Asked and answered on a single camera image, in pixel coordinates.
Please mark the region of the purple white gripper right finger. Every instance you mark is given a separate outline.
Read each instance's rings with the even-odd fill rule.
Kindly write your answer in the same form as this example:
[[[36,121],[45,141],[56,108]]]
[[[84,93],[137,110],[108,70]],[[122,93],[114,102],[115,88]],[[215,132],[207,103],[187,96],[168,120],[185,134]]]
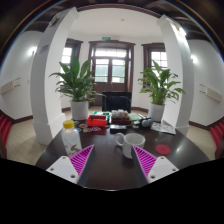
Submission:
[[[178,171],[165,156],[156,157],[148,151],[133,145],[132,158],[145,181],[152,183]]]

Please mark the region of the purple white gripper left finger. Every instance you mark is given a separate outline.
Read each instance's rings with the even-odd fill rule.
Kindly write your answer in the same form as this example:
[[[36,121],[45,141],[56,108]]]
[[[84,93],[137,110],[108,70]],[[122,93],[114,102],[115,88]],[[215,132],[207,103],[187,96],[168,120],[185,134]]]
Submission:
[[[61,156],[47,171],[74,184],[85,184],[94,152],[95,146],[90,145],[70,157]]]

